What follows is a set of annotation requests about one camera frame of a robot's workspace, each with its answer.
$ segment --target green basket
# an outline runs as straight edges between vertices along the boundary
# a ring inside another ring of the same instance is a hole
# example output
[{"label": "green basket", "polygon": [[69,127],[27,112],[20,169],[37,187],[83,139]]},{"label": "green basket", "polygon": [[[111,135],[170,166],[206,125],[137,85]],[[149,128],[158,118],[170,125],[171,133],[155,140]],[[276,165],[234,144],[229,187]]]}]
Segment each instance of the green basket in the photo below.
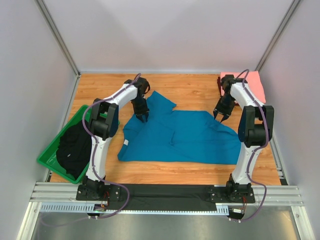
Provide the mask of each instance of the green basket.
[{"label": "green basket", "polygon": [[[82,120],[82,117],[85,113],[85,110],[88,108],[88,105],[83,105],[76,114],[71,118],[71,120],[64,126],[64,128],[59,132],[59,134],[53,139],[53,141],[46,147],[46,149],[41,153],[41,155],[37,158],[37,162],[46,168],[50,169],[56,174],[59,174],[64,179],[68,180],[70,183],[78,184],[82,181],[89,167],[89,163],[83,169],[80,176],[75,179],[71,174],[67,174],[66,170],[60,166],[57,161],[56,151],[58,150],[58,146],[60,143],[60,137],[65,133],[65,131],[77,124]],[[89,121],[91,114],[91,109],[86,113],[85,120]]]}]

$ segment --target wooden tabletop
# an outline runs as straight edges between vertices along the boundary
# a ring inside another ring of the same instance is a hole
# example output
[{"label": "wooden tabletop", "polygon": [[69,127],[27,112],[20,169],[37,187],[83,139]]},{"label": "wooden tabletop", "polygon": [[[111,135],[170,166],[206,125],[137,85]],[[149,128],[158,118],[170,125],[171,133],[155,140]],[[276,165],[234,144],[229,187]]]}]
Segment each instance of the wooden tabletop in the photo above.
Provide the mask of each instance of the wooden tabletop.
[{"label": "wooden tabletop", "polygon": [[[106,98],[117,91],[135,74],[82,74],[69,118],[82,105],[90,105],[96,98]],[[151,90],[157,91],[176,103],[175,110],[199,110],[213,114],[219,100],[217,74],[143,74]],[[123,145],[123,128],[134,111],[131,103],[119,111],[120,125],[108,149],[106,179],[127,184],[205,184],[224,185],[235,165],[205,164],[195,162],[119,161],[117,155]],[[233,109],[231,117],[223,124],[238,132],[242,110]],[[280,185],[272,150],[268,145],[259,155],[253,179],[266,185]],[[51,182],[67,182],[53,173]]]}]

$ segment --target blue fabric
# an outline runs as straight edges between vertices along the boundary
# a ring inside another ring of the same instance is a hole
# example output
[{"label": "blue fabric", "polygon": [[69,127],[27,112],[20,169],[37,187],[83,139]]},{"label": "blue fabric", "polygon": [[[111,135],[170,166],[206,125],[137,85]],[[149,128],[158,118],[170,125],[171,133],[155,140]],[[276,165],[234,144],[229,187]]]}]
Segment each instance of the blue fabric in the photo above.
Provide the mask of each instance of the blue fabric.
[{"label": "blue fabric", "polygon": [[176,106],[154,91],[146,100],[148,122],[135,115],[123,128],[120,161],[237,164],[241,143],[231,128],[207,111],[173,110]]}]

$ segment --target white backdrop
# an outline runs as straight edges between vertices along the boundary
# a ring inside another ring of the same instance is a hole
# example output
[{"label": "white backdrop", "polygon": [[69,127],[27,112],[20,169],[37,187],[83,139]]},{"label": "white backdrop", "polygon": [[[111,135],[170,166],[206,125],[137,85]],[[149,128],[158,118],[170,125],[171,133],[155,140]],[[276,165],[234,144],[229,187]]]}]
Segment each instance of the white backdrop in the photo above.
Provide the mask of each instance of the white backdrop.
[{"label": "white backdrop", "polygon": [[292,0],[45,0],[81,72],[254,70]]},{"label": "white backdrop", "polygon": [[0,238],[16,239],[36,181],[36,158],[56,136],[75,76],[34,0],[0,7]]},{"label": "white backdrop", "polygon": [[303,1],[260,72],[286,177],[320,239],[320,1]]}]

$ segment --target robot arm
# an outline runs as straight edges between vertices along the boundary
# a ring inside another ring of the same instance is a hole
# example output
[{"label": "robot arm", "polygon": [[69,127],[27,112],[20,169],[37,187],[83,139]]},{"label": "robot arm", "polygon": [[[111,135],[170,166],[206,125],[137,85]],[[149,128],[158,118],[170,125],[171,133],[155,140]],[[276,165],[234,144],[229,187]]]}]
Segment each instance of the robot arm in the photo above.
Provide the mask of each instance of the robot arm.
[{"label": "robot arm", "polygon": [[224,121],[230,117],[235,106],[235,101],[237,101],[242,108],[242,115],[238,127],[238,138],[241,142],[241,150],[235,170],[226,183],[225,194],[227,200],[229,200],[230,197],[235,200],[241,200],[242,197],[248,197],[252,194],[251,181],[248,178],[248,174],[251,177],[256,160],[261,152],[261,149],[256,149],[266,143],[266,130],[257,104],[261,106],[265,116],[269,141],[272,138],[273,132],[274,108],[264,105],[257,100],[256,97],[255,100],[253,100],[251,96],[255,95],[250,90],[248,83],[245,81],[243,85],[242,82],[242,78],[235,78],[233,75],[223,77],[221,79],[221,85],[224,90],[224,95],[219,99],[213,111],[214,118],[216,118],[218,114],[222,114],[223,118],[221,121]]},{"label": "robot arm", "polygon": [[[82,181],[82,185],[78,188],[78,200],[101,199],[103,197],[104,183],[100,179],[106,177],[106,158],[108,148],[113,136],[118,130],[119,110],[128,102],[132,102],[135,116],[142,122],[148,120],[149,109],[145,94],[150,90],[150,85],[145,78],[139,77],[138,80],[130,85],[132,80],[124,82],[123,86],[113,95],[104,98],[99,104],[91,109],[88,129],[97,138],[97,148],[94,153],[96,140],[92,137],[92,148],[89,168]],[[94,155],[94,173],[92,162]]]}]

